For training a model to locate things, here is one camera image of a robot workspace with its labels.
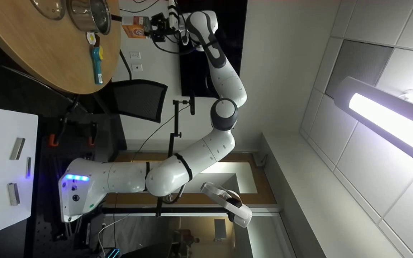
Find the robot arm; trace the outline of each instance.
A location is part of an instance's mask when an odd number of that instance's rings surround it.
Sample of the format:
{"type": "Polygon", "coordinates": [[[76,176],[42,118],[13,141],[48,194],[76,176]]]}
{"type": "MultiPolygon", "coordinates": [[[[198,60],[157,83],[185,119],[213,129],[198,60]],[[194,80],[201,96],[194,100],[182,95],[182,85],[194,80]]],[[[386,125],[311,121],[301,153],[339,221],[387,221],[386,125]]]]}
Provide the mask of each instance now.
{"type": "MultiPolygon", "coordinates": [[[[59,181],[63,222],[76,221],[91,212],[111,192],[128,194],[148,189],[154,196],[167,196],[235,148],[231,129],[235,126],[238,109],[247,102],[247,92],[214,35],[218,27],[217,16],[213,12],[195,12],[187,14],[184,26],[190,37],[203,46],[213,83],[220,95],[211,108],[211,133],[149,171],[144,162],[73,161],[59,181]]],[[[211,184],[205,184],[203,192],[224,207],[231,221],[241,227],[250,224],[253,214],[241,204],[237,194],[211,184]]]]}

